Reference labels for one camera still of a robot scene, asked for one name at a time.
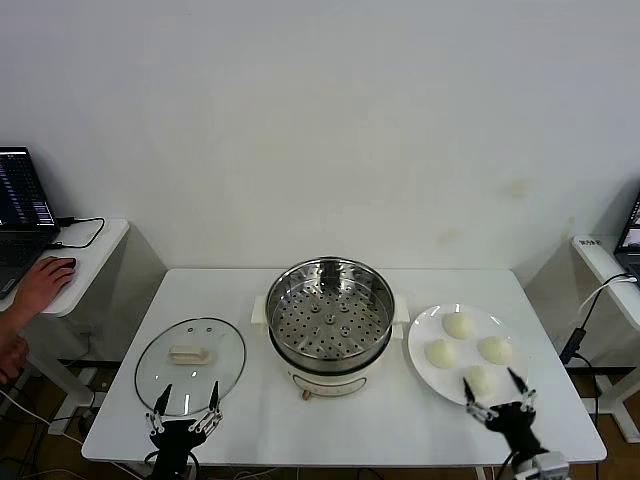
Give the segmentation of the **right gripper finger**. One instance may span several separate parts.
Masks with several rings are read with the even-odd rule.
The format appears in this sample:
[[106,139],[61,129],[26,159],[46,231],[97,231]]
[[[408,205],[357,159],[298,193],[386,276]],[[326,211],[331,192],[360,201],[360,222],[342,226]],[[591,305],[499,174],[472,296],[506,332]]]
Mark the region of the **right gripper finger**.
[[511,367],[507,368],[507,371],[514,382],[517,390],[521,394],[521,407],[523,412],[533,412],[534,402],[537,395],[535,389],[530,389],[526,381],[518,375]]
[[492,421],[498,417],[498,413],[484,405],[480,404],[476,400],[476,396],[467,381],[467,378],[463,378],[464,395],[466,399],[466,411],[480,423],[486,423]]

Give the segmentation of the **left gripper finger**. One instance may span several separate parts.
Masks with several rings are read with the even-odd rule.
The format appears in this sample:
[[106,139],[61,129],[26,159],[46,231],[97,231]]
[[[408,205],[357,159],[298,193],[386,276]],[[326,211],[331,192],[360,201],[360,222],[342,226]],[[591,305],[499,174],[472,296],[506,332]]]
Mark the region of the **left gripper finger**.
[[172,384],[168,384],[164,391],[156,399],[152,411],[145,414],[145,421],[149,430],[150,437],[155,437],[165,431],[164,415],[169,403],[171,390]]
[[208,407],[203,415],[201,415],[190,427],[191,432],[212,434],[223,419],[220,407],[219,382],[213,385]]

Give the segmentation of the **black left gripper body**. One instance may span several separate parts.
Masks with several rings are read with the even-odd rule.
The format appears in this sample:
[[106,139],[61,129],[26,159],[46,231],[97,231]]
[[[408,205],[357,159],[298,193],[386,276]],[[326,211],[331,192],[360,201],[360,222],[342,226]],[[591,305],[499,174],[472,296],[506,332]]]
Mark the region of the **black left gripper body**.
[[200,473],[200,464],[192,450],[205,443],[207,435],[191,432],[194,423],[189,420],[172,420],[164,423],[165,431],[150,437],[156,450],[148,454],[148,460],[154,459],[149,479],[186,479],[188,461],[193,462],[195,474]]

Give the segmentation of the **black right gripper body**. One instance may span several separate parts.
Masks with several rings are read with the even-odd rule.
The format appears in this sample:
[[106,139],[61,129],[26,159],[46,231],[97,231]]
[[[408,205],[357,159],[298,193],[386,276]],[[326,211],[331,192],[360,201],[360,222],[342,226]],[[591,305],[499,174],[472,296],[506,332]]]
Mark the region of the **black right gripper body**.
[[488,430],[504,436],[515,460],[530,460],[545,452],[531,429],[535,418],[533,407],[511,402],[492,407],[484,424]]

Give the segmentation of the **person bare hand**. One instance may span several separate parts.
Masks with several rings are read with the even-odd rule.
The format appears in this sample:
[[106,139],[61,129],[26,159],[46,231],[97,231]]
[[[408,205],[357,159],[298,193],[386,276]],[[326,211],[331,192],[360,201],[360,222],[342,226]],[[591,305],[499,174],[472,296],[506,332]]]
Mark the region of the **person bare hand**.
[[71,282],[76,259],[46,257],[38,261],[24,276],[8,310],[12,321],[20,327],[40,314]]

